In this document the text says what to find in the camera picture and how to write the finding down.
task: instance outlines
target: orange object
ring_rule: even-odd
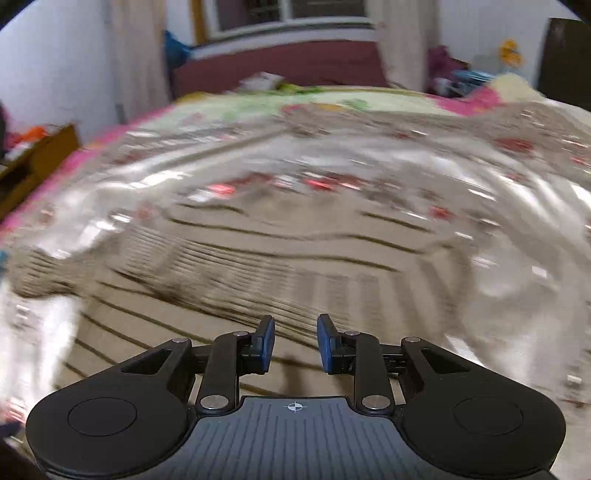
[[[45,130],[45,127],[42,125],[36,125],[35,127],[31,127],[22,135],[22,140],[25,142],[37,142],[46,136],[47,131]]]
[[[512,38],[506,39],[499,47],[499,57],[509,67],[517,68],[521,66],[521,55],[517,42]]]

